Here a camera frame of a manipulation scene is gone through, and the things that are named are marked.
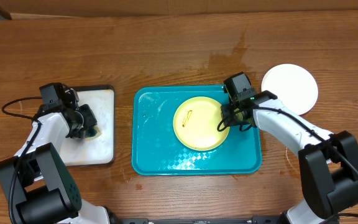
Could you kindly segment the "green yellow sponge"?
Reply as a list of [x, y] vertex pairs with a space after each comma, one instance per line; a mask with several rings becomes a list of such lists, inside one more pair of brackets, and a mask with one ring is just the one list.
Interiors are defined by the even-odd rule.
[[83, 137], [85, 139], [95, 139], [101, 135], [101, 131], [99, 130], [98, 126], [89, 127], [84, 131]]

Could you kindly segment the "yellow plate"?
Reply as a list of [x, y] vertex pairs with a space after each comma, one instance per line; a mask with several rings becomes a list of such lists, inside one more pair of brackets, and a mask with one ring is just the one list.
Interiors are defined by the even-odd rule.
[[173, 130], [177, 139], [196, 151], [208, 151], [220, 146], [228, 137], [229, 128], [218, 131], [223, 120], [221, 104], [205, 96], [184, 101], [173, 117]]

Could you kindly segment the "white plate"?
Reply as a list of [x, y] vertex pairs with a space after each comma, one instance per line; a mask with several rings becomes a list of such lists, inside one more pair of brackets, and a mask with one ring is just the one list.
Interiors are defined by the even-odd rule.
[[318, 85], [305, 68], [290, 63], [276, 65], [263, 77], [261, 90], [268, 90], [297, 115], [309, 112], [318, 100]]

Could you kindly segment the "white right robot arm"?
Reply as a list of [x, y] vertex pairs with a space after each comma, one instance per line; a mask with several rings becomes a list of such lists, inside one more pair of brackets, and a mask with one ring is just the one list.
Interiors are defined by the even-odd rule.
[[358, 204], [358, 143], [347, 131], [334, 134], [290, 111], [273, 93], [250, 88], [231, 93], [218, 131], [259, 128], [297, 155], [303, 201], [283, 212], [279, 223], [338, 223]]

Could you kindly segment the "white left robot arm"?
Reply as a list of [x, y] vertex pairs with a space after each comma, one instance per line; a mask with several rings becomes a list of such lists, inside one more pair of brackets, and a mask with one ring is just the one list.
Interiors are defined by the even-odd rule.
[[81, 198], [58, 154], [66, 138], [94, 136], [96, 118], [88, 105], [41, 105], [31, 119], [23, 148], [0, 162], [0, 185], [12, 223], [117, 223], [106, 207]]

